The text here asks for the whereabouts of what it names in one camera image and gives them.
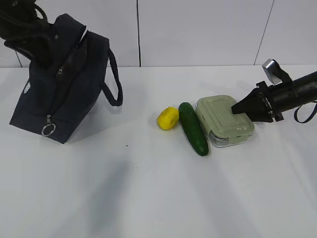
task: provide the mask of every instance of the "bag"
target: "bag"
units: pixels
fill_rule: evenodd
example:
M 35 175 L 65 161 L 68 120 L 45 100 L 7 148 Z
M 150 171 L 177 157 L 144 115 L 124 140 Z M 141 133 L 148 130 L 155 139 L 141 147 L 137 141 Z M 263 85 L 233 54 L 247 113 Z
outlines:
M 43 68 L 31 61 L 29 80 L 10 125 L 65 143 L 103 90 L 112 106 L 121 106 L 122 87 L 109 39 L 87 31 L 64 14 L 57 18 L 58 39 L 52 44 L 53 63 Z M 118 86 L 117 100 L 105 84 L 110 66 Z

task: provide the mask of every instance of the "bag logo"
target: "bag logo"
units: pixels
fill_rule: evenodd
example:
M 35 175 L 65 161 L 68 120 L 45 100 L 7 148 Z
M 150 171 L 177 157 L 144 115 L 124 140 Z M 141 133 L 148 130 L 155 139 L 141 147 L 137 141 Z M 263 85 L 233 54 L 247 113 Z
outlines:
M 30 90 L 30 88 L 31 88 L 31 84 L 30 84 L 30 82 L 28 82 L 24 88 L 24 94 L 26 94 Z

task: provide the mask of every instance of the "white wall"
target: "white wall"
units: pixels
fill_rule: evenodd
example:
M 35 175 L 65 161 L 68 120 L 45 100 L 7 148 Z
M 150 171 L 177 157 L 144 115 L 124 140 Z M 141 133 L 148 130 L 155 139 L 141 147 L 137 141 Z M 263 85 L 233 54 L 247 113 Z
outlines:
M 317 63 L 316 0 L 138 0 L 139 32 L 136 1 L 37 4 L 51 22 L 67 12 L 110 38 L 119 66 L 139 66 L 138 33 L 142 66 Z M 15 52 L 0 44 L 0 67 L 19 66 Z
M 275 0 L 256 64 L 317 64 L 317 0 Z

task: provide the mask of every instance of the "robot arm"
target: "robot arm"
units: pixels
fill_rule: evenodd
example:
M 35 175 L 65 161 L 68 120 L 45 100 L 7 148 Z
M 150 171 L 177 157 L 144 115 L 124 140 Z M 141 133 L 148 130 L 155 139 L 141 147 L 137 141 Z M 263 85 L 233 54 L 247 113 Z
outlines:
M 48 67 L 52 62 L 50 43 L 58 34 L 35 1 L 0 1 L 0 37 L 6 40 L 5 46 Z
M 273 59 L 268 59 L 262 67 L 273 85 L 267 86 L 264 81 L 257 83 L 246 98 L 232 107 L 234 114 L 246 113 L 252 121 L 280 121 L 284 119 L 282 112 L 317 100 L 317 71 L 293 81 Z M 317 107 L 301 123 L 309 122 L 316 111 Z M 297 112 L 298 109 L 294 118 L 300 122 Z

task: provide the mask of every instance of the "zipper pull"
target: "zipper pull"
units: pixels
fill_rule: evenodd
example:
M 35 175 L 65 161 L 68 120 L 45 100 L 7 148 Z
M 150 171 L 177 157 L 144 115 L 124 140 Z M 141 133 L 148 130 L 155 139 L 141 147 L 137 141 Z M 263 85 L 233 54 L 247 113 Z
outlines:
M 46 119 L 47 124 L 42 129 L 42 136 L 44 137 L 48 137 L 52 135 L 56 130 L 56 125 L 54 123 L 51 123 L 51 117 L 52 117 L 51 115 L 47 115 L 47 119 Z
M 64 73 L 64 67 L 62 66 L 61 68 L 58 69 L 56 73 L 56 77 L 62 77 L 63 73 Z

